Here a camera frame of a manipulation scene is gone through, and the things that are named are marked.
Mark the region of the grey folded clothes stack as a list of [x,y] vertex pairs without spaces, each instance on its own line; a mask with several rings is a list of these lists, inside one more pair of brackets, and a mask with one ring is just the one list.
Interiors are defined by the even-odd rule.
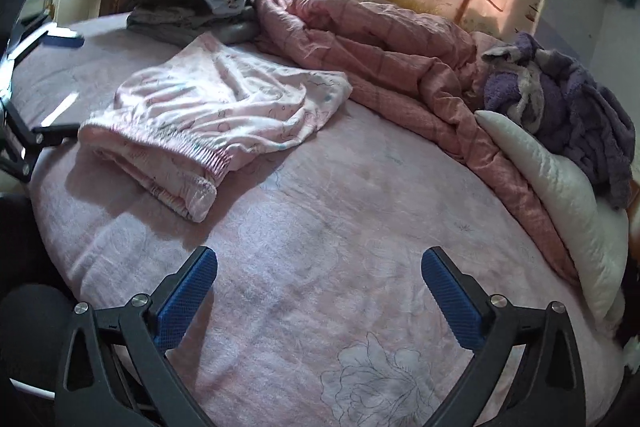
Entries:
[[233,15],[214,13],[204,0],[131,0],[131,7],[128,30],[179,48],[204,34],[227,46],[252,41],[260,34],[250,6]]

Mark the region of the pink cartoon print pants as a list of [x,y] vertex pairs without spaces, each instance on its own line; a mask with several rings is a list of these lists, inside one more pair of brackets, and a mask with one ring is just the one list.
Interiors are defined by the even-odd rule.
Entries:
[[124,81],[78,139],[200,223],[228,173],[299,146],[351,93],[342,72],[273,63],[202,35]]

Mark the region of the white pillow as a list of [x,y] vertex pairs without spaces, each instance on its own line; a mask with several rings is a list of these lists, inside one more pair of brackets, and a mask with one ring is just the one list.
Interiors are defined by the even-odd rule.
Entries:
[[570,254],[594,321],[616,329],[625,311],[623,277],[628,217],[597,196],[573,161],[549,152],[501,114],[479,110],[477,122],[533,187]]

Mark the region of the pink checked duvet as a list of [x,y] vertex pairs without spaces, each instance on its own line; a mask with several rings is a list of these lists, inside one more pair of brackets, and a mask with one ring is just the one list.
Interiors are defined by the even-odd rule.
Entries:
[[501,200],[550,268],[578,286],[549,213],[475,118],[498,39],[441,16],[358,0],[248,0],[266,53],[306,69],[344,72],[352,101],[438,145]]

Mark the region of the purple fleece robe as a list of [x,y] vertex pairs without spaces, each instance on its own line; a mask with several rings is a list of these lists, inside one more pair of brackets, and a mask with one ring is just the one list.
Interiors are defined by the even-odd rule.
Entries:
[[482,60],[490,67],[484,109],[574,161],[613,207],[631,204],[636,130],[610,89],[573,57],[543,48],[526,32],[485,51]]

